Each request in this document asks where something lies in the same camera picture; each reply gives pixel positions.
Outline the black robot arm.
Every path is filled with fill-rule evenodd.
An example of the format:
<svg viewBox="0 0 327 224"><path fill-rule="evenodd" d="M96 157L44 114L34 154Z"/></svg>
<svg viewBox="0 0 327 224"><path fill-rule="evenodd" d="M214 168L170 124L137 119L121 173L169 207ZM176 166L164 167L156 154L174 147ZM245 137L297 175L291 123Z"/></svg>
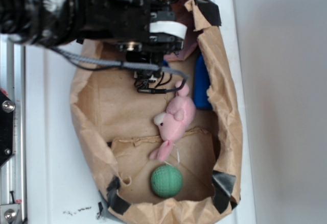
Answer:
<svg viewBox="0 0 327 224"><path fill-rule="evenodd" d="M177 22L173 0L1 0L1 33L17 44L42 46L81 69L95 64L148 71L152 75L180 71L164 67L163 57L183 48L187 27ZM73 40L103 40L134 54L130 61L95 60L68 53L60 46Z"/></svg>

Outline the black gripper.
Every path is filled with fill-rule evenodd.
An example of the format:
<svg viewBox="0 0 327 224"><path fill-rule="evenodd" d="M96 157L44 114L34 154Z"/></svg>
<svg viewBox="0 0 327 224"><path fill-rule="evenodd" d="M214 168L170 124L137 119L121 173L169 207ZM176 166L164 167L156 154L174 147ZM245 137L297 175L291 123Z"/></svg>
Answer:
<svg viewBox="0 0 327 224"><path fill-rule="evenodd" d="M106 40L130 62L161 65L183 48L187 26L176 21L178 0L76 0L76 40Z"/></svg>

